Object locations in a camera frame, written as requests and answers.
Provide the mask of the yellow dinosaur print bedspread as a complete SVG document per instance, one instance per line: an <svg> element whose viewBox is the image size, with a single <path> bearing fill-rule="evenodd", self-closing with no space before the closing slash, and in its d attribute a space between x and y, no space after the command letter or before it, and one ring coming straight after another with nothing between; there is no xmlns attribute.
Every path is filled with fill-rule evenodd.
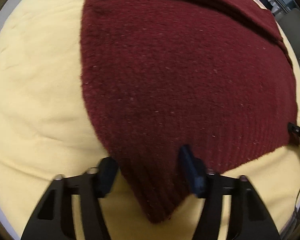
<svg viewBox="0 0 300 240"><path fill-rule="evenodd" d="M83 106L83 3L22 0L0 32L0 208L18 236L55 175L81 174L106 156ZM225 173L242 174L281 231L300 189L300 146ZM121 174L101 200L112 239L191 239L202 204L189 196L171 219L151 224Z"/></svg>

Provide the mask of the dark red knit sweater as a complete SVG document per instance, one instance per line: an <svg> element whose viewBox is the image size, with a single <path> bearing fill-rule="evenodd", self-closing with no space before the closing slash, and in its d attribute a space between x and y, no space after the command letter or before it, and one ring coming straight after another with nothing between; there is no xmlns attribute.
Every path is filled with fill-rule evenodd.
<svg viewBox="0 0 300 240"><path fill-rule="evenodd" d="M224 173L290 143L293 64L253 0L85 0L82 91L148 220L190 194L178 152Z"/></svg>

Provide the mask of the grey chair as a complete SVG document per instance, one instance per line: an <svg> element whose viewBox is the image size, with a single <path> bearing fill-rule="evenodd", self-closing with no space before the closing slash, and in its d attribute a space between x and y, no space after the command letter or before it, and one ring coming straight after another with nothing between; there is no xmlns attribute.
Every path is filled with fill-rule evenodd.
<svg viewBox="0 0 300 240"><path fill-rule="evenodd" d="M275 19L288 38L300 65L300 10L293 8L287 14L280 12Z"/></svg>

